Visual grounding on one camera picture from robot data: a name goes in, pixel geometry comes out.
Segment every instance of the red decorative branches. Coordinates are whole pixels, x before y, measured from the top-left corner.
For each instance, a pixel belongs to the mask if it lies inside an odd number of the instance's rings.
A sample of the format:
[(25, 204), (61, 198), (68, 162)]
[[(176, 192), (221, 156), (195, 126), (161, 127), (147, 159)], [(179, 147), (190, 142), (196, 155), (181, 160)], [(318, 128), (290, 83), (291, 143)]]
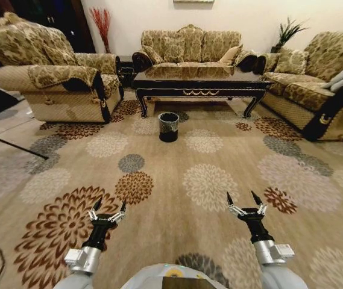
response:
[(89, 8), (89, 11), (92, 15), (93, 21), (97, 25), (99, 29), (100, 36), (103, 40), (104, 47), (106, 53), (110, 53), (110, 46), (109, 46), (109, 28), (110, 28), (110, 13), (107, 9), (96, 9), (96, 8)]

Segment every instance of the side table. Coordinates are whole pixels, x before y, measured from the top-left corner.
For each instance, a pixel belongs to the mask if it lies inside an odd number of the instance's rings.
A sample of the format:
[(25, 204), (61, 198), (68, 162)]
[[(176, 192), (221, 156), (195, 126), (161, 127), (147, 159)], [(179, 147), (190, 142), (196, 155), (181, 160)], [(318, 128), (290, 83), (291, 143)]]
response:
[(123, 55), (119, 56), (121, 59), (121, 71), (119, 73), (119, 78), (123, 87), (132, 88), (133, 80), (136, 76), (136, 73), (133, 68), (133, 60), (131, 56)]

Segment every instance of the tripod leg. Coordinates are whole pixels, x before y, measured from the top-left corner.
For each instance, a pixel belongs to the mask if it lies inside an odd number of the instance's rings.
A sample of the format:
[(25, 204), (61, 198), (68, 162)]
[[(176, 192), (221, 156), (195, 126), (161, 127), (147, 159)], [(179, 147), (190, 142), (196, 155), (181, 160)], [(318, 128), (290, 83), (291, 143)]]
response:
[(43, 158), (44, 160), (47, 160), (49, 158), (49, 157), (47, 157), (45, 155), (40, 155), (38, 152), (33, 152), (33, 151), (30, 151), (29, 149), (24, 149), (24, 148), (22, 148), (22, 147), (20, 147), (20, 146), (18, 146), (16, 144), (12, 144), (12, 143), (10, 143), (10, 142), (8, 142), (6, 140), (1, 140), (0, 139), (0, 142), (1, 143), (6, 143), (7, 145), (10, 145), (10, 146), (12, 146), (14, 148), (20, 149), (20, 150), (22, 150), (24, 152), (29, 152), (30, 154), (37, 155), (38, 157)]

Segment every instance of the floor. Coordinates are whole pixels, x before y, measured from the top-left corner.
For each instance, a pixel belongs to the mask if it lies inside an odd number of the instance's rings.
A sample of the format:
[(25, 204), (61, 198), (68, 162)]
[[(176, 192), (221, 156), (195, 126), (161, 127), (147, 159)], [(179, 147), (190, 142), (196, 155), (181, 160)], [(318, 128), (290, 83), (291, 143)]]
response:
[[(309, 288), (343, 288), (343, 143), (310, 143), (260, 105), (241, 100), (158, 103), (141, 119), (133, 92), (108, 125), (30, 119), (22, 101), (0, 114), (0, 288), (52, 288), (63, 257), (90, 233), (87, 210), (127, 216), (107, 237), (94, 287), (120, 288), (142, 267), (177, 263), (228, 288), (260, 288), (246, 224), (226, 206), (268, 204), (264, 224), (296, 256), (288, 266)], [(158, 139), (157, 115), (177, 111), (179, 138)]]

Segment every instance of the trash can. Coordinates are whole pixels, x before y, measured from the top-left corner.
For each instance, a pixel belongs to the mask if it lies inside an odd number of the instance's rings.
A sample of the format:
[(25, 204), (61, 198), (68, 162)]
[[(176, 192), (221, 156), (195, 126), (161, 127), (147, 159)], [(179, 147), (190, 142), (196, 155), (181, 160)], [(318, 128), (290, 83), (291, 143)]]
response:
[(172, 143), (178, 139), (179, 115), (176, 113), (161, 113), (159, 118), (159, 139)]

